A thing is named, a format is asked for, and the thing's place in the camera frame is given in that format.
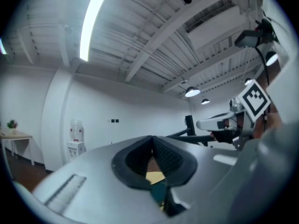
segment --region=white wall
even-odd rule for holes
[[[32,154],[36,162],[43,163],[41,149],[41,121],[43,106],[54,70],[39,68],[7,67],[0,68],[0,121],[3,127],[10,119],[18,123],[18,130],[31,134]],[[18,153],[30,154],[25,140],[16,141]]]
[[[186,101],[126,84],[76,75],[67,100],[64,142],[70,140],[70,120],[83,122],[90,150],[143,135],[169,135],[186,128]],[[119,119],[119,123],[107,122]]]

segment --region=white column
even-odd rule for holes
[[[42,116],[41,138],[43,159],[47,170],[56,171],[65,163],[63,125],[66,101],[79,60],[71,67],[60,67],[48,90]]]

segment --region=fluorescent light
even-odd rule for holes
[[[103,2],[104,0],[90,0],[89,2],[83,22],[80,41],[80,58],[82,60],[88,61],[93,26]]]
[[[4,46],[3,46],[3,44],[2,44],[2,38],[1,38],[1,37],[0,37],[0,51],[1,51],[1,53],[4,54],[4,55],[7,54],[6,51],[5,51],[5,49],[4,49]]]

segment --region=wooden table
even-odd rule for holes
[[[3,151],[3,157],[4,157],[4,162],[6,164],[7,170],[9,172],[9,175],[11,178],[13,178],[9,165],[8,165],[8,161],[7,161],[7,157],[6,157],[6,152],[5,152],[5,145],[4,145],[4,141],[10,142],[11,143],[11,153],[12,156],[14,156],[14,153],[17,153],[17,150],[15,148],[15,140],[28,140],[28,144],[29,144],[29,152],[30,152],[30,159],[31,159],[31,164],[34,165],[34,161],[33,161],[33,156],[31,153],[31,138],[32,136],[20,131],[15,131],[12,132],[9,129],[0,129],[0,139],[2,139],[2,151]]]
[[[147,180],[150,181],[150,184],[153,185],[157,182],[162,181],[165,179],[164,175],[162,172],[147,172],[146,177]]]

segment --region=ceiling beam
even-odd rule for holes
[[[233,56],[236,56],[243,52],[243,49],[238,47],[231,47],[229,49],[224,50],[223,52],[211,57],[210,59],[206,60],[202,64],[199,64],[192,68],[191,70],[187,71],[183,75],[175,78],[174,80],[170,81],[164,87],[162,88],[162,92],[165,93],[167,91],[170,91],[171,89],[175,88],[179,84],[181,84],[183,79],[190,79],[193,76],[197,75],[198,73],[204,71],[205,69],[209,68],[212,65],[216,65],[219,62],[224,62],[224,60],[227,60]]]
[[[246,66],[243,65],[243,66],[238,67],[237,69],[234,69],[234,70],[224,74],[223,76],[219,76],[219,77],[215,78],[214,80],[211,80],[207,83],[204,83],[203,85],[198,86],[198,88],[200,89],[201,93],[204,93],[213,87],[216,87],[218,85],[221,85],[221,84],[227,82],[228,80],[232,80],[232,79],[242,76],[244,74],[244,72],[245,72],[244,76],[247,75],[248,73],[254,72],[254,69],[257,66],[259,66],[260,64],[261,64],[261,60],[255,59],[254,61],[252,61],[250,63],[246,72],[245,72]]]
[[[249,72],[247,73],[244,78],[248,78],[248,77],[252,77],[254,75],[254,72]],[[221,83],[221,86],[213,89],[213,90],[209,90],[206,91],[205,93],[203,93],[203,95],[197,95],[195,97],[189,98],[189,102],[191,104],[195,104],[198,103],[203,100],[203,97],[209,99],[211,102],[213,101],[217,101],[217,100],[221,100],[223,98],[233,98],[231,95],[232,94],[238,94],[240,93],[243,89],[245,89],[245,85],[243,82],[241,82],[241,77],[232,80],[232,81],[228,81],[227,83],[223,84]]]
[[[63,64],[70,67],[74,55],[74,42],[72,40],[72,31],[66,30],[65,25],[70,17],[70,0],[58,0],[58,42]]]
[[[138,77],[135,77],[134,79],[132,79],[132,82],[128,84],[124,81],[125,74],[119,73],[116,76],[114,70],[103,69],[100,66],[98,66],[98,64],[96,64],[96,63],[85,63],[84,65],[79,66],[78,70],[77,70],[77,75],[89,76],[89,77],[98,78],[98,79],[104,79],[104,80],[108,80],[110,82],[118,82],[118,83],[129,85],[132,87],[137,87],[137,88],[141,88],[144,90],[152,91],[159,95],[163,95],[163,94],[161,94],[160,87],[157,84],[153,84],[153,83],[144,81]],[[168,97],[172,97],[177,100],[180,100],[180,96],[178,93],[167,93],[166,95]]]
[[[28,27],[17,28],[17,35],[28,60],[31,64],[34,64],[38,55],[35,45],[33,44],[30,29]]]
[[[197,50],[198,53],[200,54],[200,53],[204,52],[207,48],[209,48],[211,46],[214,46],[214,45],[218,44],[219,42],[225,40],[226,38],[228,38],[228,37],[230,37],[230,36],[232,36],[232,35],[234,35],[234,34],[236,34],[238,32],[241,32],[241,31],[245,30],[246,25],[247,25],[247,23],[244,23],[244,24],[242,24],[240,26],[234,27],[231,30],[223,33],[221,36],[218,36],[217,38],[211,40],[210,42],[206,43],[204,46],[202,46],[201,48],[199,48]]]
[[[188,34],[188,37],[194,48],[198,50],[204,47],[207,43],[218,39],[219,36],[223,36],[223,34],[230,32],[232,29],[237,29],[244,23],[246,23],[246,17],[240,15],[238,6],[234,6],[195,28]]]
[[[213,5],[220,0],[193,0],[191,4],[184,6],[176,12],[147,42],[144,52],[140,52],[127,72],[126,82],[129,82],[140,67],[146,62],[150,54],[169,38],[177,29],[184,25],[188,20],[200,13],[202,10]]]

